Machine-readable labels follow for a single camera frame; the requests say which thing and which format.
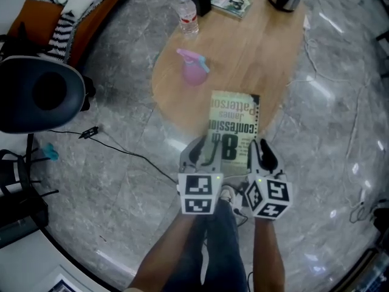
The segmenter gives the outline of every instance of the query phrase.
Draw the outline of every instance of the jeans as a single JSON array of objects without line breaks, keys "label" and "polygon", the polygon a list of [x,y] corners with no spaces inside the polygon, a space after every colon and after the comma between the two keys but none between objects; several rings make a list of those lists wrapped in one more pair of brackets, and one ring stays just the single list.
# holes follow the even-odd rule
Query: jeans
[{"label": "jeans", "polygon": [[[207,231],[209,263],[201,285],[201,248]],[[230,204],[219,200],[213,215],[199,215],[188,235],[176,269],[164,292],[246,292],[247,279],[239,253],[238,228]]]}]

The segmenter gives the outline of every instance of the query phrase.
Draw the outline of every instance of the gray marble floor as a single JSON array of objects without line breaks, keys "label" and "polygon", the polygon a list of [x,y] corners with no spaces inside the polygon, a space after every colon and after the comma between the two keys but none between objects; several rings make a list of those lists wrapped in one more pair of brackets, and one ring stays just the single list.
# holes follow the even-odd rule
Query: gray marble floor
[{"label": "gray marble floor", "polygon": [[[180,151],[192,136],[165,120],[152,99],[153,63],[176,26],[172,0],[126,0],[94,44],[84,73],[94,79],[91,110],[62,130],[99,125],[97,139],[149,157],[176,178]],[[376,236],[371,223],[349,222],[350,204],[388,186],[388,83],[373,38],[389,26],[377,0],[304,0],[311,29],[283,104],[265,136],[280,151],[295,203],[275,223],[287,291],[328,291]],[[139,158],[74,135],[40,133],[57,162],[37,165],[49,230],[79,262],[113,286],[126,287],[144,255],[179,210],[175,188]],[[239,229],[252,270],[253,221]]]}]

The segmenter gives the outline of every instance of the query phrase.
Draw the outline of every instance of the table top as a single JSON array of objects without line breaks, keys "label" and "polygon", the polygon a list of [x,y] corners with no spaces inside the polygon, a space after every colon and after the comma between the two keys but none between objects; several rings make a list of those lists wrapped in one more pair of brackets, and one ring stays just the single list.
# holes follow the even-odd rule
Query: table top
[{"label": "table top", "polygon": [[[186,39],[177,27],[153,69],[153,98],[164,117],[187,133],[205,134],[212,90],[258,94],[260,131],[272,121],[294,70],[303,38],[305,11],[275,10],[252,0],[243,19],[213,9],[199,18],[199,35]],[[178,48],[206,57],[210,73],[195,87],[182,78]]]}]

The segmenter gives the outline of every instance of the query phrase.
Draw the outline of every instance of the striped cloth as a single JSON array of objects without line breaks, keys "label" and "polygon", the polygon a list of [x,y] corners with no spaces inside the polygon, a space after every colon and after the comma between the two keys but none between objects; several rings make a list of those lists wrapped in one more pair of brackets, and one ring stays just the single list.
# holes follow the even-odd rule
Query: striped cloth
[{"label": "striped cloth", "polygon": [[[43,0],[46,2],[56,3],[56,0]],[[75,28],[76,20],[71,12],[61,15],[58,20],[54,33],[49,41],[49,45],[53,47],[47,53],[38,54],[40,57],[51,58],[57,61],[65,61],[66,48],[71,38],[71,33]]]}]

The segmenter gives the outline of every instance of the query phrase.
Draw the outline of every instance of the book cover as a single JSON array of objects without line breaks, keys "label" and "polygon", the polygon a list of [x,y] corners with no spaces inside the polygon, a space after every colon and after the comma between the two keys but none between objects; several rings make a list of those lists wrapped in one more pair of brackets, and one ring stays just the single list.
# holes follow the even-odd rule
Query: book cover
[{"label": "book cover", "polygon": [[221,141],[223,173],[247,173],[248,149],[258,134],[259,117],[258,95],[213,91],[205,158],[210,159],[214,142]]},{"label": "book cover", "polygon": [[249,7],[250,0],[211,0],[211,4],[229,14],[242,18]]}]

